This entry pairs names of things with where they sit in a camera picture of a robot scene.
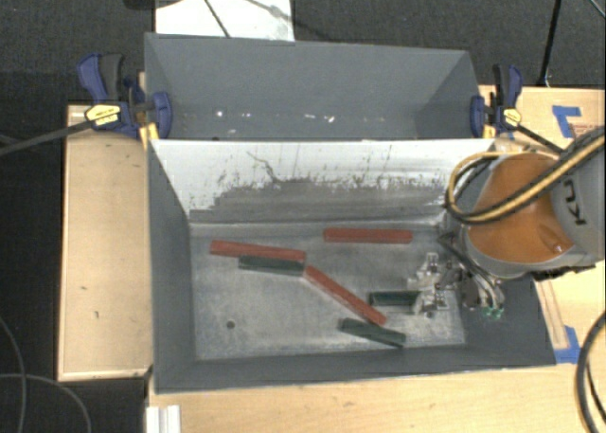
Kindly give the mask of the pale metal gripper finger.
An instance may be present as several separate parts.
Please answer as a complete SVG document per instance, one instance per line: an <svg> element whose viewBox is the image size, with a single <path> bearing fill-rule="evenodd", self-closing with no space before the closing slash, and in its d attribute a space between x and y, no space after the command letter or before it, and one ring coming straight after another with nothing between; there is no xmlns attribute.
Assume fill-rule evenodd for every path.
<svg viewBox="0 0 606 433"><path fill-rule="evenodd" d="M435 313L449 309L447 293L436 289L420 290L412 306L416 316L433 316Z"/></svg>
<svg viewBox="0 0 606 433"><path fill-rule="evenodd" d="M420 268L409 276L409 288L412 290L434 289L441 280L441 276L439 255L436 252L428 252Z"/></svg>

